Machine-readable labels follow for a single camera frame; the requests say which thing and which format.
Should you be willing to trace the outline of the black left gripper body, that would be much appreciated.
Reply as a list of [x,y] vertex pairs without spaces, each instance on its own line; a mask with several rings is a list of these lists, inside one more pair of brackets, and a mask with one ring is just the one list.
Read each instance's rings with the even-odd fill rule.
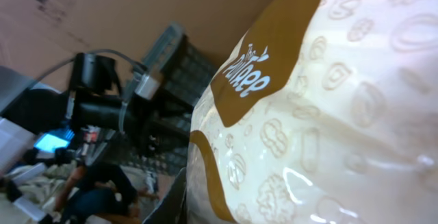
[[131,104],[131,113],[136,118],[131,141],[139,155],[158,155],[188,147],[189,131],[167,119],[191,114],[194,107],[190,103],[168,90],[158,90],[151,100],[134,95]]

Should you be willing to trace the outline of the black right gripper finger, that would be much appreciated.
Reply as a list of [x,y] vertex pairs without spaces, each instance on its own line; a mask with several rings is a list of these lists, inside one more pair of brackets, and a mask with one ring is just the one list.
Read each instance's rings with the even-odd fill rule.
[[142,224],[186,224],[186,168],[182,168],[166,195]]

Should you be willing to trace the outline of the cream brown nut bag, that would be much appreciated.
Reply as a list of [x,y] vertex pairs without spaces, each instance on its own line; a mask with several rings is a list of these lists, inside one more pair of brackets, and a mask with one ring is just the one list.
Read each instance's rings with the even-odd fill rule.
[[436,223],[437,0],[274,0],[197,103],[188,223]]

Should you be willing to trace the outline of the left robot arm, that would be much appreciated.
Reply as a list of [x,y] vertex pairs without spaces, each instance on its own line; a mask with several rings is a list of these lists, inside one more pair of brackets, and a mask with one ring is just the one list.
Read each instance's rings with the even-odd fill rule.
[[126,87],[118,87],[118,96],[106,96],[105,90],[119,85],[115,61],[101,51],[79,53],[73,59],[68,93],[51,93],[49,100],[20,101],[38,83],[12,69],[1,68],[1,172],[16,164],[30,146],[32,136],[55,129],[74,131],[87,125],[119,131],[141,153],[147,137],[156,135],[186,147],[189,133],[165,122],[166,116],[189,113],[194,106],[165,88],[178,64],[178,55],[171,53],[163,60],[154,58],[148,68],[133,62],[140,78]]

